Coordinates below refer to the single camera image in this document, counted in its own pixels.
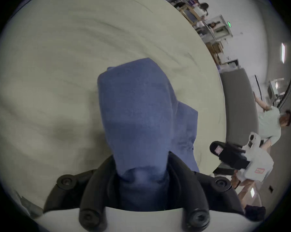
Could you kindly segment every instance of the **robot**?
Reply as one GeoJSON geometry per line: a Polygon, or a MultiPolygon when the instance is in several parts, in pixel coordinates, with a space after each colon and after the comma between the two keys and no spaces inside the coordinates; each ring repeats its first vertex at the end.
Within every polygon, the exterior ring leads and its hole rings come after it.
{"type": "Polygon", "coordinates": [[[246,179],[263,181],[270,174],[273,166],[271,156],[260,148],[261,138],[251,132],[245,146],[233,143],[213,142],[210,151],[221,161],[237,169],[237,178],[243,182],[246,179]]]}
{"type": "MultiPolygon", "coordinates": [[[[240,180],[263,180],[273,161],[251,133],[248,144],[215,141],[210,151],[238,169],[240,180]]],[[[121,209],[115,161],[110,156],[98,168],[77,175],[60,176],[36,222],[56,231],[252,231],[260,222],[245,217],[240,200],[224,177],[193,172],[172,152],[165,210],[134,212],[121,209]]]]}

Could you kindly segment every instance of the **hair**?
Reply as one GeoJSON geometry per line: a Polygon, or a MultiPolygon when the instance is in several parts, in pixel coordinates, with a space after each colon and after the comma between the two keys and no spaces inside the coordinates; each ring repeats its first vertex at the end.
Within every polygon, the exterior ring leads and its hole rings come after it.
{"type": "Polygon", "coordinates": [[[289,115],[289,121],[287,122],[287,126],[289,126],[291,124],[291,110],[286,110],[285,113],[289,115]]]}
{"type": "Polygon", "coordinates": [[[210,27],[210,28],[214,28],[214,27],[215,27],[217,24],[219,24],[219,23],[220,23],[219,21],[218,21],[218,22],[211,22],[211,23],[208,24],[208,27],[210,27]]]}
{"type": "Polygon", "coordinates": [[[199,7],[202,9],[202,10],[205,10],[205,12],[207,12],[207,15],[208,15],[208,11],[207,9],[209,8],[209,4],[207,4],[206,2],[203,2],[199,5],[199,7]]]}

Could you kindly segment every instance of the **white robot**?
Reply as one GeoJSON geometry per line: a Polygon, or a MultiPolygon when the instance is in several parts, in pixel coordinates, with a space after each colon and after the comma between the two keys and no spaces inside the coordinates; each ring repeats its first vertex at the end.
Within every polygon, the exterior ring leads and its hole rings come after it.
{"type": "Polygon", "coordinates": [[[273,167],[271,156],[260,148],[261,138],[251,132],[245,146],[233,143],[213,142],[210,150],[221,161],[237,169],[237,178],[243,182],[246,179],[263,181],[270,174],[273,167]]]}

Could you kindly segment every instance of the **red label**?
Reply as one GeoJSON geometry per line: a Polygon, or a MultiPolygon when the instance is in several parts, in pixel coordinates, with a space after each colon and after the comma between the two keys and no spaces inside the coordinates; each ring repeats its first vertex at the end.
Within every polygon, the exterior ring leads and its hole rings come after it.
{"type": "Polygon", "coordinates": [[[264,171],[265,171],[264,168],[257,168],[257,169],[255,170],[255,172],[256,172],[257,174],[262,174],[264,171]]]}

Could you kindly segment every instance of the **bed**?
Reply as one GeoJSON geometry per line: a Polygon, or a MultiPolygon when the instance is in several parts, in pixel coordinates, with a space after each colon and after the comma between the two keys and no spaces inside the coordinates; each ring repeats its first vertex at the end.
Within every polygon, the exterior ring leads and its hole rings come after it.
{"type": "Polygon", "coordinates": [[[179,101],[198,111],[194,156],[201,173],[220,161],[225,100],[205,44],[165,0],[31,0],[0,38],[0,180],[43,207],[57,178],[97,168],[110,154],[97,77],[151,58],[179,101]]]}

